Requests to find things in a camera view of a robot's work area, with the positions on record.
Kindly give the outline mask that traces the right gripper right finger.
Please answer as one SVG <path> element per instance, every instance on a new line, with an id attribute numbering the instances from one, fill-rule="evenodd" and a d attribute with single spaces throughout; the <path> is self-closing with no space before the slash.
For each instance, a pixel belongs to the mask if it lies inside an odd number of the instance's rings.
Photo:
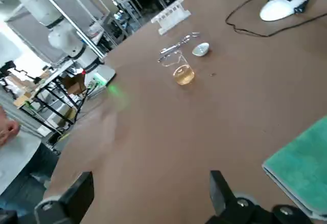
<path id="1" fill-rule="evenodd" d="M 209 195 L 215 214 L 206 221 L 207 223 L 312 223 L 297 207 L 275 205 L 267 211 L 246 197 L 236 197 L 219 170 L 210 171 Z"/>

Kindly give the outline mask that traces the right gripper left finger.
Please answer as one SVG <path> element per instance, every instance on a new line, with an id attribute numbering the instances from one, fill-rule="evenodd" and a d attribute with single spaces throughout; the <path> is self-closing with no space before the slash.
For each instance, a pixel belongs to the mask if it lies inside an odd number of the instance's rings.
<path id="1" fill-rule="evenodd" d="M 93 174 L 83 172 L 65 193 L 40 202 L 34 217 L 37 223 L 80 223 L 93 200 Z"/>

